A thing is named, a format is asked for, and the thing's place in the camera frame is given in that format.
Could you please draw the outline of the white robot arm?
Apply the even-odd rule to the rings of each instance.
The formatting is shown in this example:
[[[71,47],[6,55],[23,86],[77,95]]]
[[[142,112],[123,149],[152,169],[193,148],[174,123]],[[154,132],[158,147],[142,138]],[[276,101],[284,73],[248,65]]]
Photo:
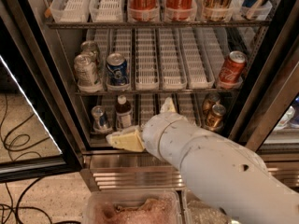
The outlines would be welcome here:
[[[112,133],[107,141],[168,162],[196,197],[242,224],[299,224],[299,193],[270,175],[256,153],[163,108],[142,128]]]

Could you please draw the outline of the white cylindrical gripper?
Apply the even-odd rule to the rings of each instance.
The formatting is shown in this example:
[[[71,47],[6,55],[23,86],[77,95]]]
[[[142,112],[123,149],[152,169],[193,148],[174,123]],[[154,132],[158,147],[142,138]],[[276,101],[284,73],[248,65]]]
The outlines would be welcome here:
[[[127,151],[142,152],[146,149],[151,155],[178,169],[182,149],[200,128],[176,113],[171,97],[165,99],[160,112],[145,124],[143,132],[138,126],[131,126],[107,135],[107,142],[114,148]]]

